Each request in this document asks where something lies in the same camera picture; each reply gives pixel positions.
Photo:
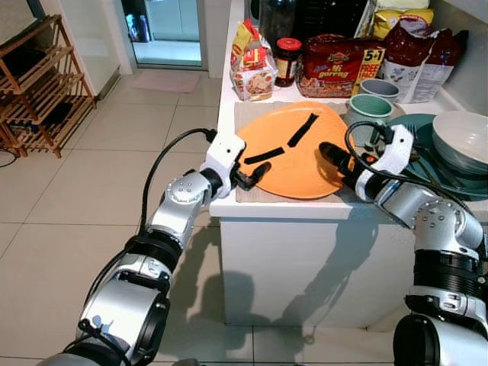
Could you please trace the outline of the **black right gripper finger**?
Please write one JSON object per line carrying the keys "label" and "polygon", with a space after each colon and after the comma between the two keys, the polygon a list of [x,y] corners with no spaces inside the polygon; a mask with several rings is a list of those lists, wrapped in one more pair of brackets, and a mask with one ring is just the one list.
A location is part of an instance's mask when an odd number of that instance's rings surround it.
{"label": "black right gripper finger", "polygon": [[352,155],[341,146],[334,143],[323,142],[319,144],[319,153],[325,161],[335,166],[339,173],[349,173],[351,171]]}

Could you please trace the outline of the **flat black strip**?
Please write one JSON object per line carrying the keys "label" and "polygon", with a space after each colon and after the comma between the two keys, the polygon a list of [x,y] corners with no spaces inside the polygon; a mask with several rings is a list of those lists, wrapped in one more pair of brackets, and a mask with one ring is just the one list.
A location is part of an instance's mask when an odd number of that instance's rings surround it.
{"label": "flat black strip", "polygon": [[297,144],[300,143],[303,137],[307,135],[308,131],[310,131],[311,127],[314,125],[318,117],[319,115],[315,113],[310,113],[310,115],[308,115],[306,122],[304,122],[303,125],[300,126],[300,128],[297,129],[297,131],[293,133],[293,135],[288,140],[288,146],[290,147],[290,149],[293,149],[297,146]]}

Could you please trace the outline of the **teal green mug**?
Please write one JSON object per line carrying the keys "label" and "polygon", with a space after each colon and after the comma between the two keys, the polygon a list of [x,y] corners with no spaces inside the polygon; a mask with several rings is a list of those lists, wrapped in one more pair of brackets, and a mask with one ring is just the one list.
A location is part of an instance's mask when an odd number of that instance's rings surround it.
{"label": "teal green mug", "polygon": [[[348,127],[360,121],[375,122],[386,126],[393,112],[394,106],[386,98],[369,94],[353,95],[346,102],[344,122]],[[352,140],[358,147],[376,146],[379,136],[374,129],[357,127],[352,131]]]}

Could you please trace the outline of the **grey cup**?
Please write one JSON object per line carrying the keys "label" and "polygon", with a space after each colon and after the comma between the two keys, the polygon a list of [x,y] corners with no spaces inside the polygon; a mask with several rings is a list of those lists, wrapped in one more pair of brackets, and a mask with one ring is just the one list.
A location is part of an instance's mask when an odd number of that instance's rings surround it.
{"label": "grey cup", "polygon": [[376,95],[395,104],[400,96],[400,87],[380,78],[367,78],[359,85],[358,94]]}

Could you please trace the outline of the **red yellow snack packet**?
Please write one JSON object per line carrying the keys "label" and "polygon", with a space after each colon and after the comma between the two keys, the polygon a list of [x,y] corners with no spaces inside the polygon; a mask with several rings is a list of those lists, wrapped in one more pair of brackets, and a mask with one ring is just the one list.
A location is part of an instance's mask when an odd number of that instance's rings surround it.
{"label": "red yellow snack packet", "polygon": [[230,45],[231,86],[240,101],[268,100],[278,77],[271,46],[251,20],[238,24]]}

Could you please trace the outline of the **red instant noodle multipack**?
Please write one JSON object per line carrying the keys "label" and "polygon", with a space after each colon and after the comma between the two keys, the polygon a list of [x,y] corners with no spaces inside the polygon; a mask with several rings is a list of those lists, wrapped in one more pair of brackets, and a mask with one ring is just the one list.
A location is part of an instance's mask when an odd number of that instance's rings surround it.
{"label": "red instant noodle multipack", "polygon": [[386,45],[376,37],[311,37],[303,46],[297,90],[307,98],[350,98],[364,80],[377,76],[384,56]]}

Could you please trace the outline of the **red-lidded sauce jar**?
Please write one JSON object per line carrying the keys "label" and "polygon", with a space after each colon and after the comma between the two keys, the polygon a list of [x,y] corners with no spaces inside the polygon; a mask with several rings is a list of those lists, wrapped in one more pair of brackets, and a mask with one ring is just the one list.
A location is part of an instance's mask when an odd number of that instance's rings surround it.
{"label": "red-lidded sauce jar", "polygon": [[275,86],[285,88],[295,83],[302,49],[302,42],[292,37],[282,37],[276,41],[273,56],[278,68],[278,77],[275,78]]}

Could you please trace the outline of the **white kitchen island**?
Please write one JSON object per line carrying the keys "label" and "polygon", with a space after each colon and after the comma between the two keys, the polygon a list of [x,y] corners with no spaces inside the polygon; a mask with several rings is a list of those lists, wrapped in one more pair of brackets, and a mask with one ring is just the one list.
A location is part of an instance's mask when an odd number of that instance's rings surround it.
{"label": "white kitchen island", "polygon": [[407,313],[411,230],[346,189],[313,201],[256,195],[233,191],[210,206],[227,324],[388,332]]}

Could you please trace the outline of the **pale grey bowl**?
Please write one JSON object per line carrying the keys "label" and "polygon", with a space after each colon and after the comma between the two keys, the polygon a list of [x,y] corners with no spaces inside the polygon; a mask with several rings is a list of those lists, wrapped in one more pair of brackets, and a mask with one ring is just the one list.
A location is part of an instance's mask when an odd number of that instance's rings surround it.
{"label": "pale grey bowl", "polygon": [[439,113],[432,121],[435,150],[450,166],[488,174],[488,117],[466,111]]}

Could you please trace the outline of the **pink door mat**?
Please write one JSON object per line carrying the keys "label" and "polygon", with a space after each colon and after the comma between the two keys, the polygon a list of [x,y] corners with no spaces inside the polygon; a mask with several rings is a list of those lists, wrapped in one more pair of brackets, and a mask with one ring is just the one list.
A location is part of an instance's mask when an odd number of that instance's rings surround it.
{"label": "pink door mat", "polygon": [[147,69],[133,81],[134,88],[143,90],[189,94],[196,90],[201,74],[195,71]]}

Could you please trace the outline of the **dark red white bag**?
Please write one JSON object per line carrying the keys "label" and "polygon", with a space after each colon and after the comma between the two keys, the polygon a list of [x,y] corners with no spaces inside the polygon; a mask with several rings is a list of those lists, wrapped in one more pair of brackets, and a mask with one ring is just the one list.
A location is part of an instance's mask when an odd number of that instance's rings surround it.
{"label": "dark red white bag", "polygon": [[470,31],[432,29],[421,21],[401,20],[386,35],[381,80],[398,88],[395,102],[431,101],[467,52]]}

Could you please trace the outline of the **dark glass jug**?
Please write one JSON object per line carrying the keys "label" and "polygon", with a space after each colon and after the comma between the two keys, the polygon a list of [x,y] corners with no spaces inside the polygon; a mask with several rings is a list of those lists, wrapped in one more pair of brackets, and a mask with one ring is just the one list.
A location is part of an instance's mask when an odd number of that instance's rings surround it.
{"label": "dark glass jug", "polygon": [[292,34],[297,0],[259,0],[258,9],[259,33],[269,45]]}

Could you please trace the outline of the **yellow food bag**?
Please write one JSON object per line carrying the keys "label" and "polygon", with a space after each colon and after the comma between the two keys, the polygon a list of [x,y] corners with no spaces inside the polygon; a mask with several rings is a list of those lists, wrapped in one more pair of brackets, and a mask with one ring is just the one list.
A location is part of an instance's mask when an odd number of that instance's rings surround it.
{"label": "yellow food bag", "polygon": [[386,38],[397,25],[401,25],[408,34],[426,37],[432,33],[432,21],[435,11],[432,9],[381,9],[374,13],[372,35]]}

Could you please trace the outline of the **glass sliding door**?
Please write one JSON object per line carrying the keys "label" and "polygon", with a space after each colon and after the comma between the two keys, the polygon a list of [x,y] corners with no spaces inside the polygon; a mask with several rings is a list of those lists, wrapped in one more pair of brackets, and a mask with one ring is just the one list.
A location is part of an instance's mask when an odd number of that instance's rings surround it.
{"label": "glass sliding door", "polygon": [[202,0],[117,0],[141,69],[206,69]]}

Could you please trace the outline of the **wooden shoe rack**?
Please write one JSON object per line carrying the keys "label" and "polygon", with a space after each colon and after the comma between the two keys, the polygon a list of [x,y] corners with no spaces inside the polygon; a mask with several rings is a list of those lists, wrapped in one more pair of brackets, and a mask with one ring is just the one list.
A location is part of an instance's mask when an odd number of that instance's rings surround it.
{"label": "wooden shoe rack", "polygon": [[98,107],[62,15],[47,15],[0,45],[0,149],[62,155]]}

